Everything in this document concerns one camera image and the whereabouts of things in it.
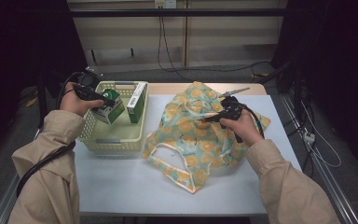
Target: hand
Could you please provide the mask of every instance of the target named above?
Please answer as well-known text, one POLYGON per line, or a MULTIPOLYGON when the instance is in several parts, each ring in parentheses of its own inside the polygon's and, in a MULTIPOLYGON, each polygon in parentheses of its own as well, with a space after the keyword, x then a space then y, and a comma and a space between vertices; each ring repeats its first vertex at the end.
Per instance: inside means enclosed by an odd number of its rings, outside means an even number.
POLYGON ((89 109, 103 105, 103 100, 83 101, 79 99, 74 91, 73 82, 66 84, 65 92, 67 93, 62 97, 60 109, 75 113, 80 117, 83 117, 89 109))
POLYGON ((255 127, 251 113, 247 110, 242 110, 241 117, 238 120, 220 119, 220 123, 232 129, 248 147, 263 140, 255 127))

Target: white table surface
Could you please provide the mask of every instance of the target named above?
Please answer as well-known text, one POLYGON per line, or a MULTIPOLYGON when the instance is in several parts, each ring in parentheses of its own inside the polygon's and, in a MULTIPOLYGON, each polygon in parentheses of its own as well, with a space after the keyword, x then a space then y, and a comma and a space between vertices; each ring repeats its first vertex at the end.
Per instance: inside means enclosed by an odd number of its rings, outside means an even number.
MULTIPOLYGON (((144 136, 155 131, 164 106, 173 95, 149 95, 144 136)), ((275 106, 268 95, 238 95, 241 103, 269 118, 265 136, 300 170, 275 106)), ((174 184, 142 157, 118 160, 96 156, 76 141, 76 173, 83 215, 252 216, 266 214, 258 178, 243 159, 235 168, 214 168, 194 194, 174 184)))

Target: shopping bag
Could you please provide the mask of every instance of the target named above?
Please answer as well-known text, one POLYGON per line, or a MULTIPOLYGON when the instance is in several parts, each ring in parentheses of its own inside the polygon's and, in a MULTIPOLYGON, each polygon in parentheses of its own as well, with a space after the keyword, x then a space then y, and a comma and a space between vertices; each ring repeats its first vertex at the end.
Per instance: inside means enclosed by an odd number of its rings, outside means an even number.
MULTIPOLYGON (((219 122, 200 121, 223 109, 220 102, 224 98, 219 95, 201 82, 192 83, 165 106, 158 128, 145 140, 144 158, 191 193, 202 188, 211 167, 235 167, 247 148, 236 141, 234 132, 222 128, 219 122), (157 150, 166 148, 179 152, 185 169, 154 156, 157 150)), ((256 115, 266 129, 270 119, 256 115)))

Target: power outlet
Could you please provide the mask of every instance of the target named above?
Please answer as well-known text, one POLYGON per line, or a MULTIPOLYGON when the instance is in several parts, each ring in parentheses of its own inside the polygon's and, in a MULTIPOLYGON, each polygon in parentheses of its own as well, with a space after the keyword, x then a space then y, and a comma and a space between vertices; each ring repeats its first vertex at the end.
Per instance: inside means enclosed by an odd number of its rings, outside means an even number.
POLYGON ((165 8, 176 8, 176 0, 165 0, 165 8))
POLYGON ((304 140, 312 144, 315 141, 315 134, 304 132, 304 140))
POLYGON ((155 0, 156 8, 165 8, 165 0, 155 0))

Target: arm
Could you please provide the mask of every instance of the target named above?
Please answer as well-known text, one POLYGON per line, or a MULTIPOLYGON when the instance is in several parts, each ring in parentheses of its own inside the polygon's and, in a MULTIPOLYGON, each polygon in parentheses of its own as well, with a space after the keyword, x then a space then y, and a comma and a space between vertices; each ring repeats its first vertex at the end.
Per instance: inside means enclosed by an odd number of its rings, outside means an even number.
POLYGON ((286 161, 264 140, 248 111, 239 120, 221 119, 250 146, 245 156, 260 180, 260 194, 270 223, 339 223, 327 195, 313 180, 286 161))
MULTIPOLYGON (((81 134, 89 108, 102 101, 84 102, 69 91, 62 98, 61 110, 45 117, 44 131, 30 144, 14 152, 12 159, 22 177, 33 165, 67 146, 81 134)), ((70 151, 32 175, 17 199, 9 223, 77 223, 79 220, 75 153, 70 151)))

